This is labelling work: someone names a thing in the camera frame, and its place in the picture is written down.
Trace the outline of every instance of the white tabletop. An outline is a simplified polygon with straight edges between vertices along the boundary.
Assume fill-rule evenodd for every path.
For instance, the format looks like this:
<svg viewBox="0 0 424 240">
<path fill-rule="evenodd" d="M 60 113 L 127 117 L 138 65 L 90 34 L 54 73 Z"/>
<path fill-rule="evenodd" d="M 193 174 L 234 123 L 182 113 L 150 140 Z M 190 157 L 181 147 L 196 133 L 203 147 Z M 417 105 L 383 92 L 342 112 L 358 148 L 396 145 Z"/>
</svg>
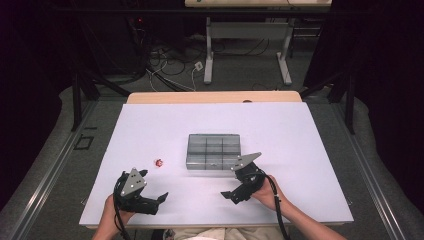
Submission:
<svg viewBox="0 0 424 240">
<path fill-rule="evenodd" d="M 240 185 L 228 171 L 189 171 L 188 136 L 240 134 L 241 152 L 262 152 L 258 167 L 276 177 L 287 197 L 317 221 L 353 221 L 310 111 L 305 103 L 125 104 L 80 224 L 99 223 L 106 197 L 122 171 L 147 169 L 143 197 L 169 196 L 156 215 L 136 214 L 146 228 L 263 226 L 275 212 L 255 199 L 235 205 L 220 192 Z M 156 159 L 164 165 L 154 165 Z"/>
<path fill-rule="evenodd" d="M 186 7 L 328 7 L 332 0 L 185 0 Z"/>
</svg>

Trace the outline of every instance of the desk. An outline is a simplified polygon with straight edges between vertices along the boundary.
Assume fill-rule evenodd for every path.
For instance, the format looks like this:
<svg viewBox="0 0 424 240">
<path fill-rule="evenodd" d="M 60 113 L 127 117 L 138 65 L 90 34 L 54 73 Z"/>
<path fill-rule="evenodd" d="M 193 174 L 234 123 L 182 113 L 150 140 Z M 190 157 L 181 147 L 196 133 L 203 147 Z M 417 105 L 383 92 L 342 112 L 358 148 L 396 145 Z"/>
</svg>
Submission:
<svg viewBox="0 0 424 240">
<path fill-rule="evenodd" d="M 331 0 L 185 0 L 186 7 L 194 8 L 234 8 L 234 7 L 278 7 L 278 8 L 329 8 Z M 284 39 L 281 52 L 277 52 L 277 60 L 281 76 L 285 85 L 291 85 L 292 81 L 286 63 L 287 51 L 291 41 L 294 27 L 294 19 L 287 22 L 212 22 L 206 18 L 206 64 L 204 83 L 212 82 L 213 67 L 213 38 L 265 38 Z"/>
<path fill-rule="evenodd" d="M 309 109 L 297 93 L 196 92 L 136 93 L 128 98 L 80 225 L 97 226 L 104 199 L 122 171 L 133 167 L 149 171 L 142 196 L 169 196 L 157 215 L 135 215 L 129 227 L 277 225 L 275 212 L 255 199 L 234 205 L 221 196 L 221 191 L 239 186 L 233 172 L 186 169 L 191 133 L 240 134 L 242 154 L 262 152 L 255 163 L 276 177 L 300 209 L 320 222 L 353 221 Z M 158 158 L 164 162 L 160 168 L 154 165 Z"/>
</svg>

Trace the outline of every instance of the white desk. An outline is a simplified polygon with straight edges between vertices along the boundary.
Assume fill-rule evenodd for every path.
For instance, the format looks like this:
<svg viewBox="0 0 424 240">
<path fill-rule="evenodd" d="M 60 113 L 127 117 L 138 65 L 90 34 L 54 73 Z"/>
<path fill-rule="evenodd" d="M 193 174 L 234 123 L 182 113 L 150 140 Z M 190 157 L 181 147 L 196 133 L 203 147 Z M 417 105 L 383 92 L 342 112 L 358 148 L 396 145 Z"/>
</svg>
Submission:
<svg viewBox="0 0 424 240">
<path fill-rule="evenodd" d="M 241 8 L 241 7 L 278 7 L 290 9 L 302 8 L 329 8 L 331 0 L 185 0 L 186 7 L 194 8 Z M 212 82 L 213 67 L 213 38 L 245 38 L 245 39 L 284 39 L 281 52 L 277 52 L 281 76 L 285 85 L 291 85 L 291 77 L 286 63 L 288 47 L 294 27 L 294 19 L 287 22 L 211 22 L 206 18 L 206 64 L 204 83 Z"/>
<path fill-rule="evenodd" d="M 276 99 L 273 96 L 281 93 L 260 92 L 250 98 L 240 92 L 220 92 L 218 96 L 234 95 L 233 99 L 253 101 L 260 96 L 257 94 L 269 95 L 272 102 L 185 104 L 166 103 L 167 94 L 159 93 L 165 103 L 125 104 L 80 224 L 98 225 L 104 200 L 112 193 L 116 180 L 122 171 L 136 167 L 139 171 L 149 171 L 143 197 L 155 199 L 165 192 L 169 196 L 157 215 L 136 214 L 129 227 L 276 225 L 275 212 L 255 199 L 234 205 L 222 197 L 220 192 L 232 191 L 240 185 L 234 173 L 186 169 L 191 133 L 240 134 L 242 154 L 262 152 L 255 163 L 276 177 L 287 197 L 300 209 L 320 222 L 353 221 L 307 105 L 291 96 L 287 99 L 293 102 L 273 100 Z M 212 94 L 172 93 L 171 96 L 178 95 L 181 100 L 184 96 Z M 154 165 L 158 158 L 164 161 L 160 168 Z"/>
</svg>

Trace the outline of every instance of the person's arm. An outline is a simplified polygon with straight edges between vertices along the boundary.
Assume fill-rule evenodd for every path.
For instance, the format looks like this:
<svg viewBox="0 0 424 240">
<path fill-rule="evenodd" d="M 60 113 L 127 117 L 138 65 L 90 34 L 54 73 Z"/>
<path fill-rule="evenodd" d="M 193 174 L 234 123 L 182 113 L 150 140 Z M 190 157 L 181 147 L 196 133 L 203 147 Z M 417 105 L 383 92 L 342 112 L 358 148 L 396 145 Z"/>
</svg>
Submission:
<svg viewBox="0 0 424 240">
<path fill-rule="evenodd" d="M 273 176 L 270 176 L 273 182 L 275 183 L 280 197 L 280 209 L 281 214 L 287 218 L 291 223 L 293 223 L 307 239 L 310 240 L 338 240 L 345 239 L 343 236 L 328 228 L 327 226 L 315 221 L 299 208 L 293 205 L 283 194 L 280 187 L 277 184 L 277 181 Z M 274 202 L 274 193 L 272 192 L 271 185 L 268 179 L 265 179 L 265 182 L 261 189 L 252 194 L 252 197 L 259 200 L 262 204 L 268 208 L 275 211 L 275 202 Z"/>
<path fill-rule="evenodd" d="M 119 211 L 122 222 L 127 224 L 130 218 L 135 214 L 132 212 Z M 119 233 L 115 225 L 115 208 L 113 206 L 113 196 L 109 195 L 106 199 L 105 206 L 100 219 L 99 227 L 94 233 L 93 240 L 111 240 Z"/>
</svg>

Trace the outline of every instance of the electrical outlet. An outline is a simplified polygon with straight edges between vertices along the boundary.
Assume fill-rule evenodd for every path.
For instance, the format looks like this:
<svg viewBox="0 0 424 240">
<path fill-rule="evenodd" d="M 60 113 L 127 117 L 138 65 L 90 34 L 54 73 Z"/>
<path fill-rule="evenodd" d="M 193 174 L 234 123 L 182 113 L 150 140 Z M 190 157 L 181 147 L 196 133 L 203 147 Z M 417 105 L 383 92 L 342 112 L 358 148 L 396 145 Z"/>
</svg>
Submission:
<svg viewBox="0 0 424 240">
<path fill-rule="evenodd" d="M 194 67 L 196 68 L 197 71 L 200 71 L 203 69 L 203 64 L 202 62 L 197 62 L 196 64 L 194 64 Z"/>
</svg>

